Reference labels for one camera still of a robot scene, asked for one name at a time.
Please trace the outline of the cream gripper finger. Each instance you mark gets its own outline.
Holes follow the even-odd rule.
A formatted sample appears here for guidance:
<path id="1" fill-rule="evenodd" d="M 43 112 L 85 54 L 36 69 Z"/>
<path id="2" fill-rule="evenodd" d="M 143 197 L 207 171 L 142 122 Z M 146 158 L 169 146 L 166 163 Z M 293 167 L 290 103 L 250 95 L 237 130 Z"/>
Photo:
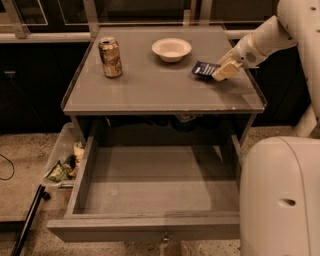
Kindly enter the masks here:
<path id="1" fill-rule="evenodd" d="M 229 60 L 222 64 L 216 71 L 213 72 L 212 77 L 216 81 L 223 81 L 231 78 L 240 72 L 242 64 L 236 60 Z"/>

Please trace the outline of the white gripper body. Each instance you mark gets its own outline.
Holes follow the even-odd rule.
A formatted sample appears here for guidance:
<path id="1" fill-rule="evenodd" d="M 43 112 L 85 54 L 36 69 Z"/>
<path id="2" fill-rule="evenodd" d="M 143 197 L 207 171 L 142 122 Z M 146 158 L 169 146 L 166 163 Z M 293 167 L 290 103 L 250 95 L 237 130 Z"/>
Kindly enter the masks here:
<path id="1" fill-rule="evenodd" d="M 218 62 L 220 67 L 233 67 L 240 69 L 254 68 L 267 58 L 265 42 L 261 33 L 245 35 L 231 50 Z"/>

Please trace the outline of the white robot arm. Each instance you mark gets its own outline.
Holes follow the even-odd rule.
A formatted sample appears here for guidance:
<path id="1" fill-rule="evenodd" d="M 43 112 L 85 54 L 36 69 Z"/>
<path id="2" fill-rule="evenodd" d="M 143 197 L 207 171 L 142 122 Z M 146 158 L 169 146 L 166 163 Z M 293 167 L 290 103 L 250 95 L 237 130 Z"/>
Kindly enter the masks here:
<path id="1" fill-rule="evenodd" d="M 233 77 L 296 46 L 318 121 L 319 30 L 319 0 L 279 0 L 277 14 L 226 53 L 212 77 Z M 271 137 L 249 150 L 240 178 L 240 243 L 241 256 L 320 256 L 319 140 Z"/>

